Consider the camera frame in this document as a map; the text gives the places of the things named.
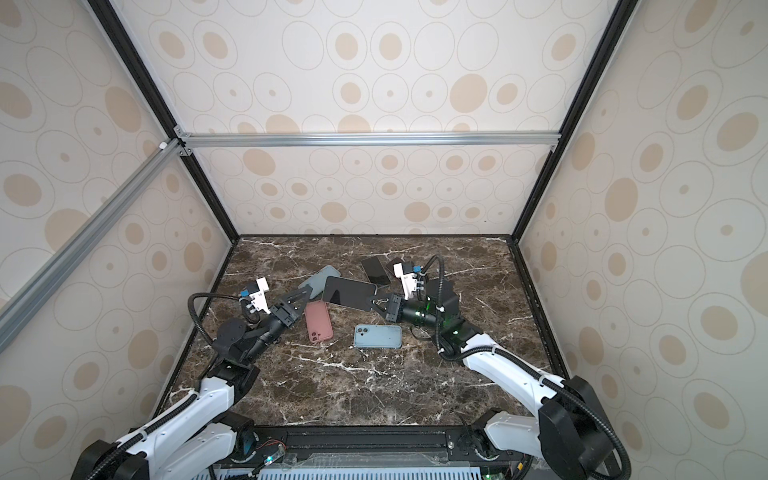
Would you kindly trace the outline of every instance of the ventilation grille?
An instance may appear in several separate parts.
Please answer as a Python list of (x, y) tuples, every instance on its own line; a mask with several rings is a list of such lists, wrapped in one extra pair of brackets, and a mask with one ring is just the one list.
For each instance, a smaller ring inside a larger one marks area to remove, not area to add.
[[(218, 471), (219, 479), (242, 475), (250, 470), (233, 468)], [(478, 467), (381, 467), (381, 468), (265, 468), (258, 480), (481, 480)], [(209, 480), (201, 472), (192, 480)]]

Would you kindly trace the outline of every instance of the pink phone case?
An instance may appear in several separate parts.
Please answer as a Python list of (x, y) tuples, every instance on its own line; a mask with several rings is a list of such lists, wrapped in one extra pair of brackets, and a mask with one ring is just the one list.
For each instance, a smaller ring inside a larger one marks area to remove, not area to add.
[(304, 309), (306, 315), (306, 331), (310, 335), (310, 342), (318, 343), (333, 338), (331, 317), (328, 315), (328, 307), (322, 300), (307, 303)]

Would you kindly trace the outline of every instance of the white bracket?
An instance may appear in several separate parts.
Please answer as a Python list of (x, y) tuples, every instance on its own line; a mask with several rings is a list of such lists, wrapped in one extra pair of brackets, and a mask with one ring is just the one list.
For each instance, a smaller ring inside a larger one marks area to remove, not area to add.
[(248, 296), (251, 298), (250, 308), (248, 310), (251, 313), (255, 313), (257, 310), (265, 313), (271, 313), (270, 308), (266, 305), (266, 297), (264, 296), (264, 292), (268, 292), (270, 290), (270, 286), (266, 282), (266, 277), (262, 276), (261, 278), (257, 279), (256, 285), (259, 287), (259, 291), (248, 294)]
[(402, 263), (396, 263), (392, 269), (395, 271), (395, 276), (402, 282), (402, 292), (406, 296), (406, 300), (410, 300), (416, 291), (416, 274), (413, 272), (403, 273)]

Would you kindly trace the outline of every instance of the phone case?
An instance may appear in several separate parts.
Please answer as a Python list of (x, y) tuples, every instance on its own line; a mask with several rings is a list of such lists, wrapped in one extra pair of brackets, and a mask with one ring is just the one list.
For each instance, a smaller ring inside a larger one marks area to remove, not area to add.
[(398, 349), (402, 329), (397, 325), (358, 325), (354, 345), (361, 349)]
[(310, 342), (318, 343), (333, 338), (331, 317), (328, 315), (328, 307), (322, 300), (307, 303), (304, 309), (306, 315), (306, 331), (310, 335)]
[(302, 288), (305, 285), (311, 286), (312, 293), (310, 294), (310, 299), (315, 298), (323, 292), (323, 289), (326, 287), (326, 280), (328, 280), (329, 276), (341, 276), (341, 273), (332, 266), (325, 265), (319, 272), (304, 280), (299, 285), (299, 288)]

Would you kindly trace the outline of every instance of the black frame edge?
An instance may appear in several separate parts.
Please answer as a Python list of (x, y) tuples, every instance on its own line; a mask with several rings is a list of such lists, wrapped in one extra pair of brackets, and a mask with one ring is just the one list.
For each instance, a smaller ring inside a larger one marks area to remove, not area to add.
[[(154, 83), (149, 70), (147, 70), (147, 66), (144, 65), (144, 61), (141, 59), (138, 50), (131, 41), (131, 36), (120, 21), (111, 2), (105, 0), (88, 0), (88, 4), (91, 6), (91, 10), (93, 10), (101, 27), (112, 42), (115, 51), (117, 51), (120, 59), (123, 61), (123, 65), (125, 65), (139, 91), (144, 96), (144, 100), (152, 109), (154, 116), (160, 122), (165, 134), (169, 138), (178, 138), (179, 142), (184, 146), (184, 139), (180, 138), (174, 130), (177, 126), (176, 119), (170, 112), (168, 105), (165, 103), (160, 90), (157, 89), (157, 85)], [(192, 176), (192, 180), (194, 180), (194, 183), (197, 185), (203, 198), (214, 213), (214, 216), (219, 221), (224, 233), (230, 239), (230, 242), (236, 242), (239, 238), (237, 230), (232, 224), (229, 215), (227, 215), (219, 197), (214, 192), (208, 177), (206, 177), (202, 167), (200, 167), (200, 164), (197, 162), (197, 159), (192, 154), (189, 156), (182, 156), (181, 159), (190, 176)]]
[(565, 360), (560, 352), (560, 347), (558, 346), (557, 341), (554, 339), (554, 333), (549, 325), (547, 314), (544, 312), (544, 307), (541, 305), (541, 300), (538, 298), (538, 293), (536, 293), (536, 287), (533, 284), (531, 274), (528, 272), (528, 267), (525, 265), (525, 259), (523, 259), (520, 246), (514, 239), (512, 239), (512, 237), (509, 237), (507, 240), (507, 247), (509, 247), (509, 253), (512, 255), (512, 260), (515, 262), (515, 267), (520, 276), (520, 282), (525, 291), (525, 297), (528, 299), (528, 305), (531, 307), (531, 315), (533, 316), (536, 330), (538, 330), (541, 345), (547, 353), (551, 372), (564, 379), (569, 379), (568, 369), (565, 368)]
[(586, 110), (587, 105), (592, 98), (592, 94), (605, 72), (605, 68), (611, 60), (611, 56), (618, 45), (621, 35), (624, 33), (624, 28), (632, 17), (632, 13), (634, 12), (637, 3), (638, 0), (619, 0), (616, 4), (614, 12), (608, 20), (608, 24), (605, 26), (605, 31), (600, 39), (600, 43), (598, 43), (598, 47), (594, 51), (592, 60), (587, 67), (587, 73), (584, 74), (584, 80), (581, 81), (581, 85), (579, 85), (579, 88), (576, 91), (576, 96), (571, 102), (571, 107), (565, 115), (562, 127), (560, 128), (560, 141), (558, 142), (558, 146), (547, 156), (547, 160), (545, 160), (544, 166), (541, 168), (541, 173), (536, 179), (533, 190), (531, 190), (531, 194), (525, 202), (525, 206), (515, 225), (515, 229), (512, 231), (512, 239), (515, 243), (519, 242), (522, 238), (525, 229), (528, 227), (528, 223), (530, 223), (531, 218), (536, 211), (536, 207), (544, 196), (549, 181), (552, 179), (554, 171), (557, 169), (566, 147), (571, 142), (571, 137), (573, 137), (573, 134), (576, 132), (576, 128), (584, 114), (584, 110)]
[[(221, 279), (224, 278), (224, 273), (227, 271), (227, 267), (230, 265), (232, 256), (235, 254), (235, 249), (239, 244), (240, 244), (239, 240), (235, 240), (232, 243), (232, 246), (230, 247), (230, 251), (228, 251), (227, 256), (224, 257), (224, 261), (221, 264), (219, 273), (216, 275), (214, 284), (210, 288), (211, 292), (215, 292), (216, 290), (219, 289), (219, 285), (221, 284)], [(207, 298), (205, 300), (205, 303), (203, 304), (203, 309), (200, 311), (201, 319), (205, 318), (206, 314), (208, 313), (208, 309), (210, 308), (210, 303), (213, 300), (214, 299), (212, 298)], [(170, 391), (176, 384), (176, 381), (179, 379), (179, 373), (181, 373), (181, 367), (184, 364), (184, 362), (187, 361), (187, 356), (189, 355), (190, 350), (192, 349), (192, 344), (194, 343), (194, 340), (196, 338), (197, 338), (197, 329), (192, 329), (192, 333), (190, 333), (189, 338), (187, 338), (187, 342), (184, 344), (184, 348), (182, 349), (181, 355), (178, 357), (178, 361), (176, 362), (176, 365), (174, 365), (174, 371), (171, 372), (170, 377), (168, 377), (168, 381), (165, 385), (165, 389), (163, 390), (163, 395), (161, 396), (160, 401), (157, 403), (157, 407), (152, 413), (153, 419), (164, 411), (163, 405), (165, 405), (165, 402), (167, 402), (168, 398), (170, 397)]]

